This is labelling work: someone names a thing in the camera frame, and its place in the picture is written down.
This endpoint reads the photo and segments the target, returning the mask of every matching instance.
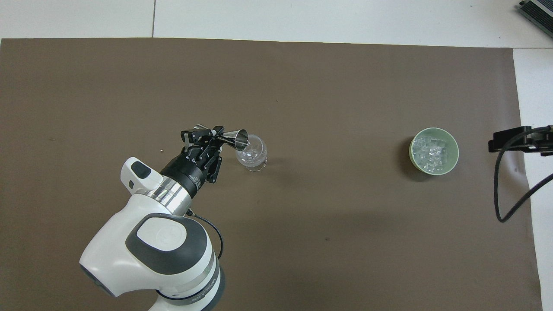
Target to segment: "white floor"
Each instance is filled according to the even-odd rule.
[[[553,125],[553,39],[520,16],[517,3],[3,0],[0,38],[178,37],[516,48],[522,124]],[[525,161],[530,185],[553,172],[553,157],[526,154]],[[548,184],[531,199],[545,311],[553,311],[552,190]]]

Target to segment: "bowl rim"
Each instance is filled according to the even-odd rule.
[[[451,167],[451,169],[445,171],[445,172],[442,172],[442,173],[430,173],[430,172],[427,172],[425,170],[423,170],[416,162],[415,162],[415,159],[413,157],[413,143],[415,142],[415,139],[417,138],[418,135],[420,135],[420,133],[423,133],[424,131],[427,131],[429,129],[437,129],[437,130],[440,130],[440,131],[443,131],[445,132],[446,134],[448,134],[452,139],[453,139],[453,142],[455,143],[455,146],[457,147],[457,158],[455,159],[455,164]],[[427,127],[421,131],[419,131],[414,137],[413,139],[411,139],[411,143],[409,144],[409,159],[411,160],[411,163],[421,172],[423,173],[426,173],[428,175],[433,175],[433,176],[440,176],[440,175],[444,175],[444,174],[447,174],[449,172],[451,172],[456,166],[457,166],[457,162],[459,162],[459,144],[457,143],[457,140],[455,139],[455,137],[448,131],[446,131],[445,129],[443,128],[439,128],[439,127]]]

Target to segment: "black cable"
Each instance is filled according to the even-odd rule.
[[[202,216],[200,215],[196,215],[196,213],[194,213],[191,209],[188,209],[188,211],[186,212],[186,214],[188,216],[193,216],[195,218],[198,218],[198,219],[201,219],[203,220],[205,223],[207,223],[208,225],[210,225],[213,229],[215,229],[215,231],[217,232],[217,235],[219,236],[219,240],[221,240],[221,250],[219,251],[219,255],[217,256],[217,259],[221,259],[221,256],[223,255],[223,248],[224,248],[224,242],[223,242],[223,236],[221,235],[221,232],[219,231],[219,229],[217,229],[217,227],[212,223],[210,222],[209,220],[203,218]]]
[[[526,201],[528,198],[533,195],[536,191],[538,191],[541,187],[543,187],[545,184],[553,180],[553,174],[547,176],[546,178],[542,179],[539,183],[537,183],[535,186],[533,186],[527,193],[525,193],[520,200],[513,205],[513,207],[509,210],[509,212],[505,215],[505,217],[501,217],[501,214],[499,213],[499,202],[497,198],[497,185],[498,185],[498,179],[499,179],[499,164],[501,163],[501,158],[503,157],[503,154],[513,143],[521,138],[523,138],[526,135],[532,134],[532,133],[539,133],[539,132],[550,132],[551,126],[544,126],[544,127],[537,127],[530,129],[526,132],[519,133],[515,136],[513,136],[511,139],[509,139],[503,148],[501,148],[501,151],[499,151],[499,154],[497,155],[497,160],[495,161],[495,170],[493,174],[493,202],[495,205],[495,216],[497,217],[497,220],[500,222],[506,222],[513,216],[513,214],[519,209],[519,207]]]

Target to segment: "bowl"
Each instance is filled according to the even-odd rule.
[[[409,145],[413,165],[429,175],[444,175],[457,165],[459,146],[446,130],[429,127],[420,131]]]

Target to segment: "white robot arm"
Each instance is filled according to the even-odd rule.
[[[248,143],[245,130],[223,131],[183,131],[189,145],[160,173],[137,158],[125,162],[121,182],[131,198],[80,259],[109,295],[154,289],[159,297],[150,311],[211,310],[218,302],[225,285],[219,260],[204,227],[184,216],[204,182],[216,181],[222,145],[241,150]]]

